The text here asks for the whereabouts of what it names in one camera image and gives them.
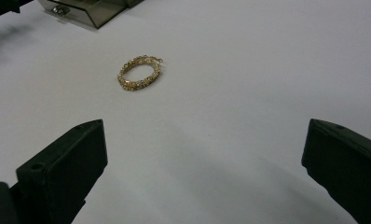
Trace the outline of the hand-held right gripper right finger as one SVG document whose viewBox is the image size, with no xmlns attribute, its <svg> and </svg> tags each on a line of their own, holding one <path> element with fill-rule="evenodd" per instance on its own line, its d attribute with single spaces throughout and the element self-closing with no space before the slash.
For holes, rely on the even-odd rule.
<svg viewBox="0 0 371 224">
<path fill-rule="evenodd" d="M 371 224 L 371 140 L 341 125 L 309 121 L 301 160 L 358 224 Z"/>
</svg>

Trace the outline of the clear grey jewelry box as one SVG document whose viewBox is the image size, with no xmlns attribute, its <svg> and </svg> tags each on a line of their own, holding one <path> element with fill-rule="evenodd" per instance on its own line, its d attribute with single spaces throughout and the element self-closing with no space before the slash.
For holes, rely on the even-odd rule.
<svg viewBox="0 0 371 224">
<path fill-rule="evenodd" d="M 121 12 L 144 0 L 37 0 L 54 16 L 100 29 Z"/>
</svg>

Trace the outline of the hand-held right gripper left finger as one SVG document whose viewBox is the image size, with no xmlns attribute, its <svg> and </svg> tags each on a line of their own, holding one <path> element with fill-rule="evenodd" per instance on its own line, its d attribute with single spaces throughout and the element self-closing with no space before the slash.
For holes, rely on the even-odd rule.
<svg viewBox="0 0 371 224">
<path fill-rule="evenodd" d="M 107 163 L 102 120 L 59 137 L 16 170 L 21 224 L 71 224 Z"/>
</svg>

